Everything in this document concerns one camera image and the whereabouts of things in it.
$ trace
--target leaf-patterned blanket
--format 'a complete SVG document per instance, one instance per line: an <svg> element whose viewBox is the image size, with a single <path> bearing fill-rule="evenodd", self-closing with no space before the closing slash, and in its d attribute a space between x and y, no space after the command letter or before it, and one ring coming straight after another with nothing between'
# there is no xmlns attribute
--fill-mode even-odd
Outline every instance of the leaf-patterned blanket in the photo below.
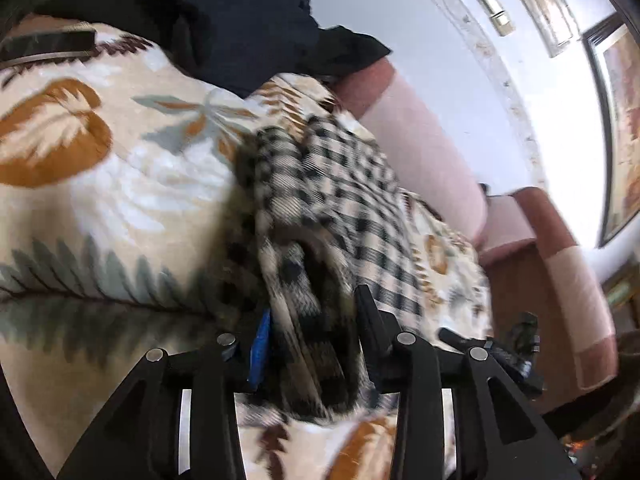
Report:
<svg viewBox="0 0 640 480"><path fill-rule="evenodd" d="M89 60L0 72L0 362L54 474L148 348L194 348L242 321L221 283L258 288L226 259L230 233L254 221L234 168L255 132L300 140L309 117L333 113L374 142L312 78L276 76L242 100L181 74L148 41L95 28ZM402 192L399 208L420 331L483 337L488 289L473 249L417 196ZM448 396L445 406L450 461ZM320 428L238 404L238 418L249 479L388 471L393 416Z"/></svg>

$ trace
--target pink cushion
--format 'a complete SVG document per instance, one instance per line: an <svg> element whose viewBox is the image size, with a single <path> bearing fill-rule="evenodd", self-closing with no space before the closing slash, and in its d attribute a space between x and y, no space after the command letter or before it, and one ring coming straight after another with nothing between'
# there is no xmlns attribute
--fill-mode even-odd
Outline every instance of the pink cushion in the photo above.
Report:
<svg viewBox="0 0 640 480"><path fill-rule="evenodd" d="M607 300L580 247L565 248L547 258L545 264L569 327L578 386L584 390L596 388L615 376L617 369L616 330ZM605 359L600 363L598 356Z"/></svg>
<svg viewBox="0 0 640 480"><path fill-rule="evenodd" d="M488 213L478 262L485 267L535 242L527 218L513 196L488 198Z"/></svg>
<svg viewBox="0 0 640 480"><path fill-rule="evenodd" d="M400 184L476 245L486 221L484 194L435 115L401 75L394 75L360 123L376 137Z"/></svg>

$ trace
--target white wall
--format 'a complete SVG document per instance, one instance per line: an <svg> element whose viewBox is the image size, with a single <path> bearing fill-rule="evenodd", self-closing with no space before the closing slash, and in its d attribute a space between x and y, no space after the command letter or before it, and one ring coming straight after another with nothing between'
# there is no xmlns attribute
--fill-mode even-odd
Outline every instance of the white wall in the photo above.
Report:
<svg viewBox="0 0 640 480"><path fill-rule="evenodd" d="M460 34L430 0L311 0L322 27L377 37L437 115L476 174L496 193L531 183L526 156L494 89Z"/></svg>
<svg viewBox="0 0 640 480"><path fill-rule="evenodd" d="M464 0L472 7L474 0ZM587 31L611 15L608 0L566 0L578 28ZM501 0L511 13L516 32L500 38L485 16L475 13L491 34L510 69L530 113L549 193L583 246L601 281L611 276L640 242L640 218L634 219L609 244L595 249L602 225L606 193L606 158L602 115L593 75L580 43L556 58L544 44L519 0Z"/></svg>
<svg viewBox="0 0 640 480"><path fill-rule="evenodd" d="M430 0L311 0L318 22L379 38L393 63L434 110L478 179L496 192L529 183L524 154L484 73L456 29ZM476 0L463 0L493 41L530 115L548 190L604 280L640 241L640 218L603 249L597 245L606 192L602 115L580 41L550 58L520 0L500 0L516 31L501 38ZM608 0L567 0L585 32L614 12Z"/></svg>

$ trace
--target green fern pattern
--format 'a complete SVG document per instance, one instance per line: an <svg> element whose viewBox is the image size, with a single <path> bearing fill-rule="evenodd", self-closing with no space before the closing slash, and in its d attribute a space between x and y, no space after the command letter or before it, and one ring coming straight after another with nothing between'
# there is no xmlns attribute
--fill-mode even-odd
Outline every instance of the green fern pattern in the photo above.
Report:
<svg viewBox="0 0 640 480"><path fill-rule="evenodd" d="M192 348L215 330L216 291L204 271L184 292L169 270L154 276L141 256L130 279L91 237L78 258L61 240L55 253L34 240L32 254L12 254L13 265L0 264L0 333L28 348L62 342L67 360L84 351L103 367L116 349L130 354L169 338Z"/></svg>

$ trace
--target framed picture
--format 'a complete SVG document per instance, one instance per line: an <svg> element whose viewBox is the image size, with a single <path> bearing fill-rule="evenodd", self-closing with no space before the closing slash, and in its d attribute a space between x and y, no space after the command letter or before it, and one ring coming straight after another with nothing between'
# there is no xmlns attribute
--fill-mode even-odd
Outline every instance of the framed picture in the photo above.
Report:
<svg viewBox="0 0 640 480"><path fill-rule="evenodd" d="M566 49L580 33L575 18L565 0L522 0L545 41L549 56Z"/></svg>
<svg viewBox="0 0 640 480"><path fill-rule="evenodd" d="M607 147L602 247L640 210L640 47L618 14L585 33L584 42Z"/></svg>

